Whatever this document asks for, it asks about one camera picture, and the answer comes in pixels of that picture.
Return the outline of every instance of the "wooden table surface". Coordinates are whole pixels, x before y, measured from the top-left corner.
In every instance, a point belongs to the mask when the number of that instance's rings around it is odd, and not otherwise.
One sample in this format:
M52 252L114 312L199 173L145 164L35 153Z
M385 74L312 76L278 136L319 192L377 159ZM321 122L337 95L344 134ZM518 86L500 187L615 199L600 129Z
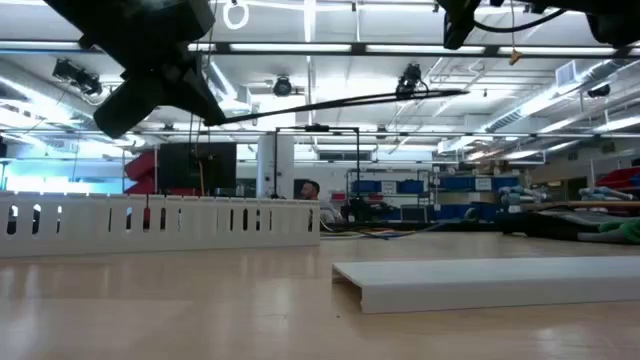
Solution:
M640 255L490 233L0 260L0 358L638 359L640 302L362 315L335 261Z

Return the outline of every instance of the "white column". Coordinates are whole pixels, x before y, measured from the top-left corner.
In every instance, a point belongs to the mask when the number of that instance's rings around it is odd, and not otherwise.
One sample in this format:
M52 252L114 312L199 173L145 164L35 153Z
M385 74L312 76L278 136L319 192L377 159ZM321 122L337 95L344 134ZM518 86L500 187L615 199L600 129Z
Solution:
M274 135L263 135L258 139L258 179L257 196L268 197L274 193L274 178L278 177L275 192L279 196L293 199L293 156L294 139L292 136L278 136L278 167L274 173L273 154Z
M260 111L280 110L304 104L300 96L273 98L260 105ZM275 131L276 127L290 127L296 125L296 114L281 114L268 116L258 120L259 130ZM274 174L273 163L273 135L264 135L258 139L258 177L256 186L257 197L268 197L275 192L287 199L293 199L293 136L278 136L278 169ZM274 177L278 176L277 189L274 189Z

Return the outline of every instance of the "spotlight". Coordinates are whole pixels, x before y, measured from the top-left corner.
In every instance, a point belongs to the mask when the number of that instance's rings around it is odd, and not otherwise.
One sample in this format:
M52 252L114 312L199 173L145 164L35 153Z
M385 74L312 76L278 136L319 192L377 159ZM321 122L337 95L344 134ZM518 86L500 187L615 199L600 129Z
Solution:
M293 91L293 86L291 86L289 78L286 76L278 77L276 84L273 86L273 94L277 97L285 97L289 96L291 91Z
M70 82L71 85L77 87L86 95L102 94L102 84L98 75L89 74L85 69L73 64L69 60L56 61L53 68L53 76L59 80Z
M401 100L410 99L420 83L422 83L422 71L420 70L420 65L407 65L404 73L398 79L398 86L396 86L396 97Z

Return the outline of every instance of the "fluorescent light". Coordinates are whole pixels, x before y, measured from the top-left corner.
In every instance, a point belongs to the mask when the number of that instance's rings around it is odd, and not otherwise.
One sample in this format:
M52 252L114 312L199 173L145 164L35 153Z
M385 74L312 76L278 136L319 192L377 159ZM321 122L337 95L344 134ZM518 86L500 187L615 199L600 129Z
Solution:
M469 156L467 156L467 158L465 160L468 161L473 161L473 160L477 160L480 159L482 157L487 156L487 153L485 153L484 151L478 151L478 152L474 152L473 154L470 154Z
M378 149L379 150L393 150L397 145L390 145L390 144L385 144L385 145L379 145ZM397 151L436 151L438 150L438 146L437 145L407 145L407 144L403 144L402 148L398 149Z
M216 51L216 44L213 43L192 43L188 46L189 51Z
M375 149L375 145L372 144L360 144L360 151L372 151ZM318 150L322 151L355 151L356 145L342 145L342 144L320 144Z
M539 150L515 151L515 152L512 152L511 154L505 155L504 159L506 159L506 160L522 159L524 157L531 156L533 154L537 154L538 152L539 152Z
M437 45L367 45L370 53L434 53L434 54L482 54L484 46L462 46L458 50Z
M578 143L578 140L568 141L566 143L562 143L562 144L558 144L558 145L552 146L552 147L548 148L547 151L558 151L560 149L564 149L564 148L566 148L568 146L571 146L573 144L576 144L576 143Z
M41 0L0 0L0 4L6 5L31 5L31 6L49 6Z
M573 121L569 120L569 119L565 119L562 121L558 121L556 123L553 123L549 126L543 127L542 129L540 129L538 132L539 133L548 133L548 132L552 132L552 131L556 131L556 130L560 130L563 127L571 124Z
M311 42L316 29L316 0L304 0L304 41Z
M231 51L349 52L348 44L231 44Z
M525 46L518 47L517 50L524 55L612 55L616 50L608 47L544 47ZM510 55L513 52L511 47L501 47L498 50L500 55Z
M615 131L636 124L640 124L640 117L630 117L622 120L609 121L608 123L593 129L593 132L601 133L607 131Z
M35 146L40 146L40 147L45 147L46 144L44 142L42 142L42 140L35 138L33 136L29 136L29 135L22 135L22 134L16 134L16 135L11 135L11 134L2 134L3 138L7 138L7 139L12 139L12 140L16 140L16 141L20 141L26 144L31 144L31 145L35 145Z
M75 41L0 41L0 49L15 50L80 50Z

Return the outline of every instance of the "ceiling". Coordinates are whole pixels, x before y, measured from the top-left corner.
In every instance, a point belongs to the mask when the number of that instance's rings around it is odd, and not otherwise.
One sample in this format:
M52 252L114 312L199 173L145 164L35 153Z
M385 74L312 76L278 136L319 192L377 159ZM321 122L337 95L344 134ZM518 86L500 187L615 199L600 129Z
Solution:
M216 11L213 42L367 42L367 43L441 43L444 12L433 12L432 2L416 1L360 1L359 11L351 11L351 3L344 1L317 0L313 26L305 30L305 1L263 0L247 1L249 18L246 25L232 30L224 20L226 1L220 0ZM476 20L491 26L509 27L530 22L538 15L523 12L522 5L516 3L515 18L508 5L500 9L483 7L476 14ZM233 8L229 12L231 22L238 22L242 9ZM0 1L0 39L3 40L56 40L77 41L81 33L61 18L51 8L39 0ZM490 34L475 29L468 44L510 46L602 46L597 43L581 14L567 13L528 31L510 34ZM65 58L85 67L89 72L100 75L105 85L117 86L121 82L122 67L109 56L100 53L14 53L0 50L0 61L9 62L28 74L58 88L67 89L67 84L58 82L51 76L57 59ZM309 62L313 71L315 86L307 89ZM407 64L419 64L430 89L463 89L470 93L449 99L424 100L409 104L381 104L343 109L317 111L314 121L332 126L359 126L364 131L375 130L385 125L389 131L476 131L470 124L470 117L490 116L500 112L532 92L553 84L555 70L570 61L566 59L526 58L515 65L509 65L504 58L472 57L403 57L403 56L313 56L306 55L216 55L213 61L222 73L235 85L251 89L254 104L269 107L274 102L270 87L279 75L286 75L297 88L310 91L316 102L365 94L393 92L398 77ZM600 60L591 60L593 64ZM572 94L556 104L535 113L554 123L581 111L601 106L626 94L638 90L640 77L633 69L608 80L611 94L606 98L580 101L578 94ZM304 98L295 101L304 102ZM590 125L601 124L603 114L594 116ZM158 129L164 124L174 124L176 129L188 129L190 114L162 107L140 125L140 128ZM298 116L298 124L306 124L308 118ZM583 129L585 122L577 122L563 130L571 131L572 126ZM232 126L233 129L251 129L250 123ZM185 136L160 138L159 141L184 141ZM228 141L229 138L216 138ZM242 139L254 142L256 138ZM404 139L403 145L435 145L440 138L411 137ZM330 138L320 138L330 142ZM364 142L375 141L373 138Z

